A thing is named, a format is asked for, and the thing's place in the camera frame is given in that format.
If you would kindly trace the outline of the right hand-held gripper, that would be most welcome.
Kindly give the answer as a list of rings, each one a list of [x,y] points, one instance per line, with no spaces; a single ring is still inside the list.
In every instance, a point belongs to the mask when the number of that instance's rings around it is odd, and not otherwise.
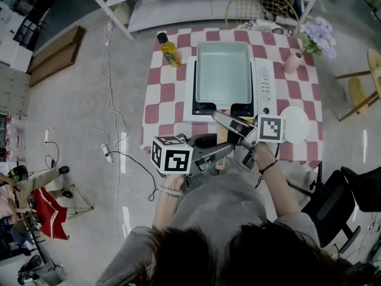
[[[254,147],[259,142],[279,144],[284,137],[284,119],[274,115],[258,115],[253,123],[220,111],[213,111],[212,118],[221,125],[230,125],[241,136],[235,147],[234,160],[250,171],[254,167]]]

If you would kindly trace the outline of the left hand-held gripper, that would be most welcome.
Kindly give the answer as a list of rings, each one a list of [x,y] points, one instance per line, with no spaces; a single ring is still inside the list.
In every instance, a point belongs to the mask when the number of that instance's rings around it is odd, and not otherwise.
[[[234,145],[229,142],[217,144],[216,133],[191,138],[184,134],[155,136],[152,139],[151,162],[163,175],[184,175],[185,183],[181,190],[187,192],[201,186],[203,174],[233,150]]]

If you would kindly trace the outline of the rectangular pale green pan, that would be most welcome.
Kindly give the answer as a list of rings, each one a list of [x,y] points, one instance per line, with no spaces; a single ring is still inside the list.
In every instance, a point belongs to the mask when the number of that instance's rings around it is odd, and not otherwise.
[[[192,122],[212,122],[215,110],[254,117],[252,69],[246,42],[201,42],[191,69]]]

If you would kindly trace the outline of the white portable stove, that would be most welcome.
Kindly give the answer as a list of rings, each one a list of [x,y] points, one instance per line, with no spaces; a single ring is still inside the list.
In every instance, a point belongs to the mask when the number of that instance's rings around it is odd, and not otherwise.
[[[183,120],[191,121],[193,95],[193,70],[195,58],[189,58],[186,70],[186,91],[183,107]],[[252,87],[254,92],[254,117],[259,114],[276,114],[276,87],[273,62],[263,58],[250,58],[252,69]]]

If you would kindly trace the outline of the person's left forearm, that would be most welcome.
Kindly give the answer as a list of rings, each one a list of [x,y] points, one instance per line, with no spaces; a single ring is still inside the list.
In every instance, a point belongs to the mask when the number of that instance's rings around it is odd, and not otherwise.
[[[170,226],[177,210],[178,197],[171,197],[161,193],[157,201],[152,227],[163,230]]]

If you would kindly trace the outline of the person's right forearm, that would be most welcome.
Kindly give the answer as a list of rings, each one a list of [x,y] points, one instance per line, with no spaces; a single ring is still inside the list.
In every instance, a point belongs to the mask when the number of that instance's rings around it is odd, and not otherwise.
[[[264,180],[271,195],[277,217],[301,211],[278,163],[264,172]]]

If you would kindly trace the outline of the person's right hand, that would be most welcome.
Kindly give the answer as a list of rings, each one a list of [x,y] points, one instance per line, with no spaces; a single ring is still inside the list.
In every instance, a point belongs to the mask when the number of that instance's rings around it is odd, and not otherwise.
[[[260,142],[254,147],[254,161],[259,170],[264,170],[267,166],[273,164],[276,158],[267,144]]]

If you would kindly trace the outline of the person's grey clothing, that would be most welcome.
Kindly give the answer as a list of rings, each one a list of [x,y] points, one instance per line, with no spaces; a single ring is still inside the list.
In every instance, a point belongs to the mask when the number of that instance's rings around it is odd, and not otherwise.
[[[209,176],[169,227],[134,228],[96,286],[321,286],[330,264],[316,239],[302,211],[270,222],[241,175]]]

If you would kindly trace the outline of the black wrist band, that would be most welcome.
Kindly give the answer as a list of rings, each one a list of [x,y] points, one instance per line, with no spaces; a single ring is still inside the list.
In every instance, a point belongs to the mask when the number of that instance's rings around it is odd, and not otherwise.
[[[259,170],[259,173],[261,176],[258,178],[257,184],[255,185],[255,189],[259,187],[261,181],[264,179],[264,172],[268,170],[269,168],[271,168],[272,166],[274,166],[276,163],[277,163],[277,159],[275,159],[275,161],[269,164],[267,167]]]

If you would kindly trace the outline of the white round plate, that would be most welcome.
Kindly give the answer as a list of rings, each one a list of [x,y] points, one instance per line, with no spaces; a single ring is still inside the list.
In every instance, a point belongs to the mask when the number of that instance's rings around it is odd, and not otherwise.
[[[286,107],[280,114],[285,122],[284,139],[291,144],[305,141],[310,131],[310,121],[299,107]]]

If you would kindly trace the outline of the large white power strip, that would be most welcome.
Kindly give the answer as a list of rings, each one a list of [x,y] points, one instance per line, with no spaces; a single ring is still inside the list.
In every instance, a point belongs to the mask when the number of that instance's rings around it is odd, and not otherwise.
[[[113,159],[110,155],[110,149],[106,143],[101,144],[101,150],[104,153],[107,162],[114,164]]]

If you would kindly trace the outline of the yellow wooden stool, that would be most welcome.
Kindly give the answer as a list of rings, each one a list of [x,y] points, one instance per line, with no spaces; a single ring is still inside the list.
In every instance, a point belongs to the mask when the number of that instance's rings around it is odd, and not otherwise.
[[[349,97],[354,105],[354,108],[350,110],[346,115],[339,119],[339,122],[346,120],[353,114],[365,113],[369,107],[375,104],[378,100],[381,101],[381,54],[379,54],[375,49],[369,49],[367,51],[367,63],[368,70],[348,73],[340,76],[336,76],[335,79],[347,79]],[[365,95],[364,88],[359,79],[360,76],[371,76],[375,91],[369,95]]]

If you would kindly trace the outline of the beige carton box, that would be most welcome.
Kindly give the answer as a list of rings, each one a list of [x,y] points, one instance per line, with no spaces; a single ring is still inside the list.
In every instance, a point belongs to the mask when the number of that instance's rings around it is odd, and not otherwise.
[[[132,10],[130,5],[126,1],[123,1],[115,5],[114,14],[121,24],[128,25],[130,22]]]

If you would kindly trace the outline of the red white plastic packaging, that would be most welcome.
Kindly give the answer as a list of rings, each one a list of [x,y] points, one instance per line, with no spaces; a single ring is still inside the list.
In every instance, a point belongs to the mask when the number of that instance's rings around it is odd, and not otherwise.
[[[25,161],[26,127],[26,116],[22,116],[19,114],[7,115],[5,129],[6,161]]]

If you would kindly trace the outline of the white cabinet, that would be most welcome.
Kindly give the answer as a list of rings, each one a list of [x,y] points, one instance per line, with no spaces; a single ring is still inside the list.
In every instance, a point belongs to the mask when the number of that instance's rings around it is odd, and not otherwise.
[[[21,46],[17,41],[3,38],[0,42],[0,63],[26,73],[33,52]]]

